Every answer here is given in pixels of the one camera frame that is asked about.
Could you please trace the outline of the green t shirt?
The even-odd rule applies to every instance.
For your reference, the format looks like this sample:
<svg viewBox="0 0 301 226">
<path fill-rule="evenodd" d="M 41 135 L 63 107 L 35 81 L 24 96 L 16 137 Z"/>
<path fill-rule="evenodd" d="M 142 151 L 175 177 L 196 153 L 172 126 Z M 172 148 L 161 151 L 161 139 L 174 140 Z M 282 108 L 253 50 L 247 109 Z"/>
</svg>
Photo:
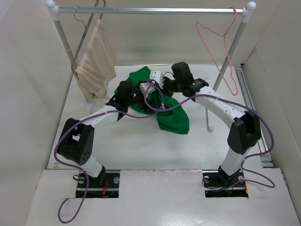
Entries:
<svg viewBox="0 0 301 226">
<path fill-rule="evenodd" d="M 134 86 L 138 85 L 140 81 L 144 81 L 150 78 L 151 70 L 148 67 L 143 67 L 138 71 L 131 72 L 127 81 L 131 82 Z M 179 104 L 179 102 L 172 98 L 164 95 L 162 98 L 157 90 L 153 91 L 147 97 L 147 102 L 154 108 L 159 109 L 161 107 L 161 101 L 164 100 L 164 108 L 169 109 Z M 157 122 L 161 130 L 168 132 L 185 135 L 190 130 L 190 120 L 184 111 L 179 106 L 168 112 L 159 112 L 156 114 Z"/>
</svg>

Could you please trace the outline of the pink wire hanger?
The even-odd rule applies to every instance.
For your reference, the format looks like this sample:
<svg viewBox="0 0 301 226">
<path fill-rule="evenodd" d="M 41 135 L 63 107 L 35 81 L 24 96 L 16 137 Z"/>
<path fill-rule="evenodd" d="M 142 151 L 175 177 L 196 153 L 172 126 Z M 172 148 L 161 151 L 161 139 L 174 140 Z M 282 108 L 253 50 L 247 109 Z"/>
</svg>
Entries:
<svg viewBox="0 0 301 226">
<path fill-rule="evenodd" d="M 206 23 L 197 21 L 195 23 L 196 33 L 200 42 L 207 51 L 213 65 L 218 70 L 221 80 L 232 96 L 238 95 L 238 85 L 233 75 L 230 48 L 228 45 L 228 34 L 237 20 L 237 10 L 230 7 L 233 15 L 223 28 L 216 29 Z"/>
</svg>

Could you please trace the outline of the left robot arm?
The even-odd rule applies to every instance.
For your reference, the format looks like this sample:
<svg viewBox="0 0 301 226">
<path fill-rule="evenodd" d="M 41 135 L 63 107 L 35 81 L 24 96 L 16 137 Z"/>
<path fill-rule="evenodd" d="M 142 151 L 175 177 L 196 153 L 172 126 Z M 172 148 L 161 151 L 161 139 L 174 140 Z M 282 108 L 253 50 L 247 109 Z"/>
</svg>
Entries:
<svg viewBox="0 0 301 226">
<path fill-rule="evenodd" d="M 86 118 L 66 121 L 55 153 L 86 172 L 85 177 L 93 186 L 101 186 L 105 180 L 105 167 L 92 156 L 95 129 L 119 121 L 131 106 L 142 106 L 154 85 L 155 81 L 142 81 L 136 86 L 129 81 L 120 82 L 114 96 L 99 111 Z"/>
</svg>

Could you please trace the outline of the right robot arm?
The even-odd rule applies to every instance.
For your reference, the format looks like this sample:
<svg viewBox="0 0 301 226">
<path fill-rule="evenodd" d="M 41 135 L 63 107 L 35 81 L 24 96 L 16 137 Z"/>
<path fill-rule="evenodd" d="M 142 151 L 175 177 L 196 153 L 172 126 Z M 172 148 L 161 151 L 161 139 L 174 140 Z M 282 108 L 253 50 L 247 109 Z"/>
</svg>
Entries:
<svg viewBox="0 0 301 226">
<path fill-rule="evenodd" d="M 213 178 L 212 187 L 228 187 L 238 176 L 241 163 L 250 149 L 261 139 L 260 120 L 251 111 L 242 111 L 225 103 L 209 84 L 201 79 L 194 79 L 189 65 L 179 62 L 171 66 L 173 79 L 163 80 L 163 93 L 172 96 L 182 93 L 185 97 L 210 110 L 230 129 L 227 138 L 229 150 L 218 173 Z"/>
</svg>

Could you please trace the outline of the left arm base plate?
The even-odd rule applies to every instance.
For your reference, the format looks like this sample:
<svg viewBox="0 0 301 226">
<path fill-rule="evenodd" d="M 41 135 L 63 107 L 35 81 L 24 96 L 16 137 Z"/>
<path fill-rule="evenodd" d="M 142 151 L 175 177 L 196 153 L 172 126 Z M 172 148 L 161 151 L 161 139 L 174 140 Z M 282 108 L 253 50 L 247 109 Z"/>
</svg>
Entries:
<svg viewBox="0 0 301 226">
<path fill-rule="evenodd" d="M 77 182 L 76 198 L 83 198 L 87 185 L 84 173 L 80 171 L 79 174 L 73 175 L 73 179 Z M 107 171 L 101 185 L 96 180 L 90 178 L 86 198 L 118 198 L 119 182 L 120 170 Z"/>
</svg>

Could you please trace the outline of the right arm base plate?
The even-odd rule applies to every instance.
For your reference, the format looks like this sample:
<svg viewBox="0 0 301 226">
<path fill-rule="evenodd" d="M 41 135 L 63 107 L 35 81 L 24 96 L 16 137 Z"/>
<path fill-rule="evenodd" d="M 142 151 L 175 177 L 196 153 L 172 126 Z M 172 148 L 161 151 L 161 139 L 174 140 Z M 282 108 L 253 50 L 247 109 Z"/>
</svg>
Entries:
<svg viewBox="0 0 301 226">
<path fill-rule="evenodd" d="M 244 174 L 239 171 L 234 177 L 224 178 L 217 170 L 202 171 L 202 185 L 206 198 L 248 198 Z"/>
</svg>

